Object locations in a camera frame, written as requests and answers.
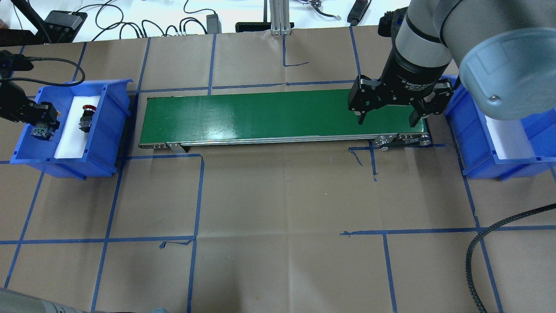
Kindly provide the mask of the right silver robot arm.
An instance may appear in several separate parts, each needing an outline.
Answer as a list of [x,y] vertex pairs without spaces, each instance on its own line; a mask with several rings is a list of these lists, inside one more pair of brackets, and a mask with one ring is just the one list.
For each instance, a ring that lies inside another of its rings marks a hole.
[[391,53],[377,79],[356,77],[347,105],[359,120],[386,105],[411,106],[409,124],[443,113],[451,62],[481,112],[519,120],[555,107],[553,0],[412,0],[381,17]]

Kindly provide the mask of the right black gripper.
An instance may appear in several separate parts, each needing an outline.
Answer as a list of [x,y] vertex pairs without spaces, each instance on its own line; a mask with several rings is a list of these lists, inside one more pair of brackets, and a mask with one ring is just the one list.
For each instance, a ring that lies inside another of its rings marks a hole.
[[429,114],[443,112],[453,95],[450,79],[441,75],[447,65],[423,67],[406,60],[396,47],[391,48],[387,63],[376,79],[363,74],[356,77],[347,97],[349,111],[357,112],[358,125],[363,125],[368,112],[386,105],[411,106],[409,127]]

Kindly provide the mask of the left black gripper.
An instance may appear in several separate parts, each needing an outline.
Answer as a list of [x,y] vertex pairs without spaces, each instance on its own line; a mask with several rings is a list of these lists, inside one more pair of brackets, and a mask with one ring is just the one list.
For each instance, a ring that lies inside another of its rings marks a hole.
[[34,127],[58,129],[58,112],[50,102],[36,103],[28,99],[24,90],[13,81],[7,81],[13,71],[33,70],[33,63],[21,54],[7,50],[0,52],[1,88],[0,114],[12,122],[24,122]]

